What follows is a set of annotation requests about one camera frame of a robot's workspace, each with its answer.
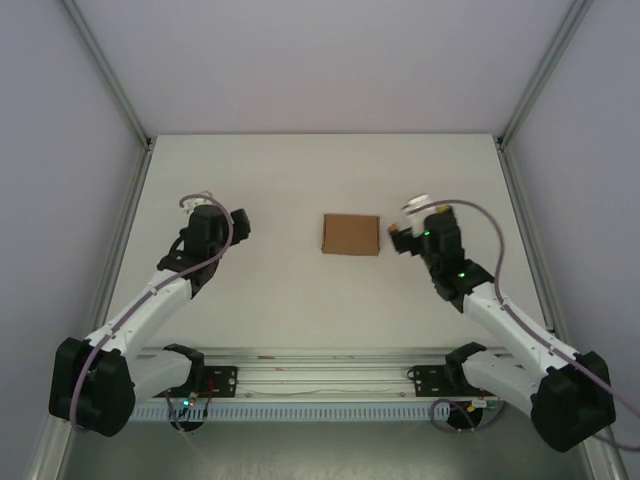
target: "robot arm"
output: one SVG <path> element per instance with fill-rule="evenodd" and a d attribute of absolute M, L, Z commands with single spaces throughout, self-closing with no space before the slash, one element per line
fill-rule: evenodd
<path fill-rule="evenodd" d="M 433 203 L 428 195 L 422 195 L 403 208 L 409 226 L 400 229 L 392 225 L 389 229 L 396 251 L 420 255 L 437 293 L 491 332 L 518 364 L 471 343 L 447 355 L 445 372 L 451 383 L 461 389 L 473 386 L 492 392 L 514 405 L 531 418 L 544 441 L 561 452 L 613 423 L 616 416 L 611 395 L 554 352 L 574 358 L 610 383 L 604 360 L 595 352 L 579 354 L 508 298 L 502 302 L 493 276 L 465 257 L 451 206 Z M 507 306 L 520 324 L 507 312 Z"/>
<path fill-rule="evenodd" d="M 251 229 L 244 210 L 232 212 L 231 219 L 231 245 L 236 245 L 248 238 Z M 96 347 L 100 348 L 84 380 L 76 410 L 78 423 L 86 429 L 112 436 L 124 427 L 136 404 L 177 386 L 188 387 L 192 392 L 202 391 L 204 356 L 196 350 L 173 344 L 153 358 L 137 357 L 145 342 L 213 277 L 219 260 L 184 276 L 176 274 L 213 260 L 228 236 L 229 224 L 219 208 L 195 206 L 189 225 L 180 231 L 179 238 L 158 263 L 158 271 L 142 292 L 84 340 L 67 338 L 60 345 L 54 364 L 49 412 L 69 419 L 81 369 Z M 122 328 L 116 328 L 123 320 L 126 323 Z"/>

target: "cable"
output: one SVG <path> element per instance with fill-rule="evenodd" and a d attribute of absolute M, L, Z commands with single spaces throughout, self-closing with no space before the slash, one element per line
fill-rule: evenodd
<path fill-rule="evenodd" d="M 320 390 L 311 390 L 308 392 L 292 392 L 292 393 L 269 393 L 269 392 L 257 392 L 255 390 L 246 390 L 244 388 L 238 388 L 236 391 L 238 393 L 250 393 L 254 395 L 267 395 L 271 397 L 295 397 L 297 395 L 313 395 L 314 393 L 327 393 L 327 392 L 337 392 L 337 393 L 384 393 L 389 392 L 391 389 L 387 388 L 385 390 L 340 390 L 338 388 L 321 388 Z"/>
<path fill-rule="evenodd" d="M 206 392 L 198 392 L 198 395 L 213 395 L 213 380 L 210 378 L 207 379 L 207 385 L 209 385 L 209 390 Z"/>
<path fill-rule="evenodd" d="M 446 403 L 452 406 L 453 408 L 455 408 L 456 410 L 460 411 L 462 415 L 464 415 L 464 418 L 467 420 L 467 422 L 469 422 L 469 425 L 471 426 L 471 428 L 469 430 L 460 430 L 460 429 L 452 430 L 452 429 L 440 426 L 438 422 L 436 422 L 435 412 L 436 412 L 436 407 L 443 403 Z M 460 405 L 457 402 L 454 402 L 453 400 L 449 400 L 447 398 L 440 398 L 435 402 L 433 402 L 431 404 L 431 407 L 429 407 L 429 421 L 431 422 L 431 425 L 433 425 L 435 428 L 437 428 L 438 430 L 444 433 L 475 433 L 475 432 L 480 432 L 482 430 L 486 430 L 487 428 L 495 425 L 498 422 L 498 420 L 500 420 L 502 415 L 504 415 L 504 412 L 506 411 L 506 409 L 507 409 L 507 402 L 502 402 L 502 405 L 500 405 L 500 410 L 498 410 L 498 413 L 496 413 L 491 420 L 489 420 L 484 425 L 478 425 L 476 427 L 473 425 L 473 421 L 471 420 L 471 417 L 467 413 L 467 410 L 462 405 Z"/>
<path fill-rule="evenodd" d="M 478 210 L 485 217 L 487 217 L 487 219 L 489 220 L 489 222 L 491 223 L 491 225 L 495 229 L 496 233 L 498 234 L 498 241 L 500 243 L 500 251 L 499 251 L 499 254 L 498 254 L 498 262 L 496 263 L 496 271 L 495 271 L 495 274 L 494 274 L 493 287 L 494 287 L 494 291 L 495 291 L 496 297 L 497 297 L 498 301 L 500 302 L 500 305 L 509 314 L 509 316 L 511 318 L 513 318 L 513 320 L 518 324 L 518 326 L 520 326 L 520 328 L 522 328 L 527 334 L 529 334 L 529 336 L 531 336 L 534 340 L 536 340 L 538 343 L 540 343 L 544 348 L 549 350 L 551 353 L 557 355 L 562 360 L 564 360 L 565 362 L 570 364 L 573 368 L 575 368 L 580 373 L 585 375 L 587 378 L 589 378 L 589 380 L 591 380 L 593 383 L 595 383 L 598 387 L 602 388 L 609 395 L 612 395 L 616 400 L 618 400 L 625 407 L 627 407 L 627 409 L 631 413 L 633 413 L 638 419 L 640 419 L 640 407 L 639 406 L 635 405 L 630 399 L 628 399 L 626 397 L 626 395 L 624 395 L 623 393 L 621 393 L 617 389 L 611 387 L 607 382 L 605 382 L 600 377 L 595 375 L 593 372 L 589 371 L 583 365 L 578 363 L 574 358 L 571 358 L 569 355 L 565 354 L 561 350 L 559 350 L 559 349 L 555 348 L 553 345 L 551 345 L 551 343 L 549 343 L 543 337 L 538 335 L 534 330 L 532 330 L 518 316 L 518 314 L 516 312 L 514 312 L 513 309 L 508 304 L 505 303 L 504 296 L 502 295 L 502 291 L 500 290 L 500 275 L 502 273 L 502 264 L 504 262 L 504 255 L 505 255 L 506 245 L 505 245 L 504 234 L 502 232 L 502 229 L 500 228 L 500 225 L 498 224 L 498 221 L 495 219 L 495 217 L 493 215 L 491 215 L 487 210 L 484 209 L 484 207 L 481 207 L 477 203 L 470 202 L 468 200 L 460 200 L 460 199 L 439 200 L 437 202 L 432 202 L 432 203 L 430 203 L 428 205 L 425 205 L 423 208 L 426 209 L 426 208 L 431 208 L 431 207 L 437 207 L 437 206 L 440 206 L 440 205 L 450 205 L 450 204 L 452 204 L 452 205 L 456 205 L 456 204 L 457 205 L 465 205 L 467 207 L 471 207 L 471 208 L 473 208 L 475 210 Z M 598 435 L 598 434 L 594 435 L 594 437 L 597 438 L 598 440 L 601 440 L 601 441 L 613 446 L 613 447 L 619 448 L 620 450 L 624 450 L 624 451 L 628 451 L 628 452 L 640 452 L 640 446 L 632 446 L 632 445 L 626 445 L 626 444 L 618 443 L 618 442 L 616 442 L 614 440 L 609 440 L 608 438 L 605 439 L 605 437 L 603 437 L 601 435 Z"/>
<path fill-rule="evenodd" d="M 207 403 L 204 404 L 204 412 L 202 413 L 203 418 L 206 420 L 209 418 L 209 405 L 211 404 L 211 399 L 213 398 L 213 380 L 207 380 L 209 384 L 209 398 L 207 398 Z"/>
<path fill-rule="evenodd" d="M 178 415 L 176 414 L 176 409 L 173 408 L 173 402 L 171 401 L 171 395 L 169 395 L 169 390 L 164 391 L 164 398 L 167 400 L 167 406 L 169 407 L 169 415 L 173 418 L 173 423 L 176 424 L 179 432 L 184 432 L 184 428 L 180 424 L 178 420 Z"/>
<path fill-rule="evenodd" d="M 91 350 L 91 352 L 89 353 L 89 356 L 84 362 L 84 365 L 82 365 L 82 369 L 80 370 L 80 374 L 78 375 L 78 380 L 76 381 L 75 388 L 73 389 L 73 395 L 71 396 L 71 406 L 69 408 L 69 421 L 71 422 L 71 427 L 76 432 L 86 431 L 84 428 L 82 428 L 78 424 L 78 417 L 77 417 L 78 402 L 80 400 L 80 393 L 82 392 L 82 386 L 84 385 L 87 375 L 89 374 L 91 365 L 93 364 L 94 360 L 98 356 L 98 353 L 100 352 L 100 350 L 102 350 L 102 347 L 104 347 L 104 345 L 109 341 L 109 339 L 113 336 L 113 334 L 116 333 L 118 330 L 120 330 L 122 326 L 133 316 L 133 314 L 136 313 L 138 309 L 142 307 L 142 305 L 144 305 L 145 302 L 154 295 L 155 291 L 161 290 L 162 288 L 166 287 L 170 283 L 175 282 L 179 278 L 183 278 L 186 275 L 189 275 L 190 273 L 198 271 L 204 267 L 211 265 L 214 262 L 217 262 L 218 260 L 220 260 L 220 258 L 222 258 L 222 255 L 224 255 L 225 252 L 231 246 L 231 242 L 233 241 L 233 219 L 231 218 L 231 215 L 229 214 L 227 209 L 224 208 L 224 206 L 220 202 L 215 200 L 213 197 L 206 194 L 200 194 L 200 193 L 186 195 L 180 199 L 178 204 L 180 205 L 180 207 L 182 207 L 186 200 L 189 200 L 192 198 L 201 198 L 201 199 L 207 200 L 211 202 L 214 206 L 218 207 L 218 209 L 220 209 L 220 211 L 224 215 L 229 225 L 229 235 L 227 237 L 227 241 L 225 242 L 222 249 L 220 249 L 220 251 L 216 255 L 214 255 L 212 258 L 205 260 L 204 262 L 199 263 L 197 265 L 194 265 L 193 267 L 187 268 L 182 272 L 178 272 L 175 275 L 170 276 L 166 280 L 163 280 L 162 282 L 158 283 L 154 287 L 147 289 L 147 291 L 131 306 L 131 308 L 129 308 L 129 310 L 127 310 L 122 315 L 120 320 L 116 322 L 116 324 L 111 329 L 111 332 L 105 335 L 104 337 L 102 337 L 102 339 L 96 344 L 96 346 L 93 347 L 93 350 Z"/>

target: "white cable tray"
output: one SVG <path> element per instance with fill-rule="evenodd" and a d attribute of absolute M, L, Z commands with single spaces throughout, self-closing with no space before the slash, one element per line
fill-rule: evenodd
<path fill-rule="evenodd" d="M 209 406 L 207 421 L 215 422 L 392 422 L 429 420 L 431 402 L 410 405 L 391 403 L 225 403 Z M 177 412 L 182 403 L 174 403 Z M 436 420 L 449 418 L 449 405 L 438 405 Z M 202 421 L 204 405 L 196 405 L 186 415 L 185 421 Z M 169 412 L 166 403 L 149 402 L 137 407 L 131 421 L 166 422 Z"/>

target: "brown cardboard box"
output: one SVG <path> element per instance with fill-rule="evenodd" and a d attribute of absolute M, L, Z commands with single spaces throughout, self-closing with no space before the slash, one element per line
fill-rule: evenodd
<path fill-rule="evenodd" d="M 372 215 L 324 216 L 322 253 L 337 255 L 378 255 L 380 217 Z"/>

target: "purple cable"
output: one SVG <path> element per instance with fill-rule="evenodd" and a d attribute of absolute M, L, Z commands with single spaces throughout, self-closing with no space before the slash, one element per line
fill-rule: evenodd
<path fill-rule="evenodd" d="M 69 421 L 71 422 L 71 427 L 76 432 L 85 432 L 86 431 L 84 428 L 82 428 L 80 425 L 78 425 L 78 417 L 77 417 L 78 401 L 80 400 L 80 393 L 82 392 L 82 386 L 84 385 L 84 382 L 85 382 L 85 380 L 87 378 L 87 375 L 89 374 L 89 370 L 91 369 L 91 365 L 93 364 L 93 361 L 96 359 L 96 356 L 98 355 L 98 352 L 100 352 L 102 347 L 104 347 L 104 345 L 109 341 L 111 336 L 114 333 L 116 333 L 118 330 L 120 330 L 122 328 L 122 326 L 133 316 L 133 314 L 136 313 L 138 311 L 138 309 L 142 305 L 144 305 L 144 303 L 147 300 L 149 300 L 149 298 L 151 298 L 153 296 L 153 291 L 161 290 L 162 288 L 166 287 L 170 283 L 175 282 L 177 279 L 182 278 L 182 277 L 184 277 L 186 275 L 189 275 L 190 273 L 193 273 L 193 272 L 195 272 L 197 270 L 200 270 L 200 269 L 202 269 L 202 268 L 204 268 L 204 267 L 206 267 L 208 265 L 211 265 L 212 263 L 218 261 L 222 257 L 222 255 L 224 255 L 225 252 L 231 246 L 231 242 L 233 241 L 233 219 L 231 218 L 231 215 L 229 214 L 227 209 L 224 208 L 224 206 L 220 202 L 215 200 L 213 197 L 211 197 L 209 195 L 201 194 L 201 193 L 194 193 L 194 194 L 191 194 L 191 195 L 186 195 L 186 196 L 184 196 L 184 197 L 182 197 L 180 199 L 178 204 L 180 205 L 180 207 L 182 207 L 186 200 L 195 199 L 195 198 L 200 198 L 200 199 L 207 200 L 207 201 L 211 202 L 214 206 L 216 206 L 216 207 L 218 207 L 220 209 L 220 211 L 224 215 L 225 219 L 227 220 L 227 223 L 229 224 L 229 235 L 227 236 L 227 241 L 225 242 L 225 244 L 222 247 L 222 249 L 215 256 L 213 256 L 212 258 L 210 258 L 208 260 L 205 260 L 204 262 L 199 263 L 197 265 L 194 265 L 193 267 L 187 268 L 186 270 L 184 270 L 182 272 L 178 272 L 175 275 L 170 276 L 166 280 L 163 280 L 162 282 L 160 282 L 155 287 L 150 288 L 149 290 L 147 290 L 144 293 L 144 295 L 142 295 L 142 297 L 140 297 L 138 299 L 138 301 L 136 303 L 134 303 L 131 306 L 131 308 L 129 310 L 127 310 L 122 315 L 120 320 L 118 320 L 116 322 L 116 324 L 111 329 L 111 333 L 109 333 L 109 334 L 105 335 L 104 337 L 102 337 L 102 339 L 96 344 L 96 346 L 93 347 L 93 350 L 91 350 L 91 352 L 89 353 L 89 356 L 87 357 L 87 360 L 84 362 L 84 365 L 82 366 L 82 369 L 80 370 L 80 374 L 78 375 L 78 380 L 76 381 L 76 386 L 73 389 L 73 395 L 71 396 L 71 407 L 69 408 Z"/>
<path fill-rule="evenodd" d="M 547 340 L 545 340 L 543 337 L 538 335 L 534 330 L 532 330 L 518 316 L 518 314 L 513 311 L 513 309 L 509 305 L 504 303 L 504 297 L 502 295 L 502 292 L 500 291 L 500 274 L 502 272 L 502 263 L 504 261 L 504 254 L 505 254 L 506 245 L 505 245 L 504 234 L 502 233 L 502 229 L 500 228 L 500 225 L 498 225 L 498 221 L 493 217 L 493 215 L 491 215 L 487 210 L 485 210 L 483 207 L 481 207 L 477 203 L 470 202 L 468 200 L 459 200 L 459 199 L 439 200 L 437 202 L 432 202 L 432 203 L 430 203 L 428 205 L 425 205 L 423 208 L 426 209 L 426 208 L 431 208 L 431 207 L 437 207 L 439 205 L 449 205 L 449 204 L 465 205 L 467 207 L 471 207 L 471 208 L 474 208 L 474 209 L 478 210 L 485 217 L 487 217 L 487 219 L 489 220 L 489 222 L 491 222 L 491 225 L 495 229 L 496 233 L 498 234 L 498 241 L 500 243 L 500 252 L 498 254 L 498 262 L 496 264 L 496 271 L 495 271 L 495 274 L 494 274 L 495 280 L 494 280 L 493 286 L 494 286 L 494 291 L 495 291 L 495 294 L 496 294 L 496 297 L 497 297 L 498 301 L 502 305 L 502 308 L 504 308 L 504 310 L 509 314 L 509 316 L 511 318 L 513 318 L 513 320 L 520 326 L 520 328 L 522 328 L 527 334 L 529 334 L 529 336 L 531 336 L 534 340 L 536 340 L 538 343 L 540 343 L 544 348 L 548 349 L 550 352 L 554 353 L 555 355 L 560 357 L 562 360 L 564 360 L 565 362 L 570 364 L 572 367 L 574 367 L 576 370 L 578 370 L 580 373 L 585 375 L 587 378 L 589 378 L 589 380 L 591 380 L 597 386 L 602 388 L 608 394 L 612 395 L 616 400 L 618 400 L 625 407 L 627 407 L 627 409 L 631 413 L 633 413 L 637 418 L 640 419 L 640 407 L 638 407 L 637 405 L 634 405 L 634 403 L 630 399 L 628 399 L 626 397 L 626 395 L 624 395 L 623 393 L 619 392 L 617 389 L 611 387 L 607 382 L 602 380 L 600 377 L 598 377 L 597 375 L 595 375 L 594 373 L 589 371 L 584 366 L 580 365 L 574 358 L 570 357 L 569 355 L 565 354 L 564 352 L 562 352 L 562 351 L 558 350 L 557 348 L 553 347 Z M 626 445 L 626 444 L 618 443 L 618 442 L 616 442 L 614 440 L 609 440 L 608 438 L 603 437 L 602 435 L 598 435 L 598 434 L 594 435 L 594 437 L 597 438 L 598 440 L 601 440 L 601 441 L 613 446 L 613 447 L 619 448 L 620 450 L 624 450 L 624 451 L 628 451 L 628 452 L 640 452 L 640 446 L 632 446 L 632 445 Z"/>
<path fill-rule="evenodd" d="M 173 423 L 176 424 L 179 432 L 183 432 L 184 428 L 180 425 L 180 421 L 178 420 L 178 414 L 176 413 L 176 409 L 173 408 L 173 402 L 171 402 L 171 395 L 169 395 L 169 391 L 164 391 L 164 398 L 167 401 L 167 407 L 169 407 L 169 416 L 173 419 Z"/>
<path fill-rule="evenodd" d="M 445 428 L 440 426 L 437 422 L 436 422 L 436 418 L 435 418 L 435 413 L 436 413 L 436 407 L 438 405 L 441 405 L 443 403 L 446 403 L 450 406 L 452 406 L 453 408 L 455 408 L 456 410 L 458 410 L 459 412 L 462 413 L 462 415 L 464 415 L 464 418 L 467 419 L 467 422 L 469 422 L 469 425 L 471 426 L 471 429 L 469 430 L 452 430 L 450 428 Z M 431 404 L 431 407 L 429 407 L 429 420 L 431 422 L 431 425 L 433 425 L 435 428 L 437 428 L 438 430 L 440 430 L 441 432 L 444 433 L 475 433 L 475 432 L 481 432 L 482 430 L 486 430 L 489 427 L 492 427 L 493 425 L 495 425 L 498 420 L 500 420 L 500 418 L 502 417 L 502 415 L 504 415 L 505 410 L 507 409 L 507 403 L 506 402 L 502 402 L 502 405 L 500 406 L 500 410 L 498 410 L 498 413 L 495 414 L 495 416 L 489 420 L 487 423 L 485 423 L 484 425 L 478 425 L 477 427 L 473 426 L 473 421 L 471 420 L 471 417 L 469 416 L 469 414 L 467 413 L 467 410 L 460 405 L 457 402 L 454 402 L 453 400 L 449 400 L 447 398 L 440 398 L 438 400 L 436 400 L 435 402 L 433 402 Z"/>

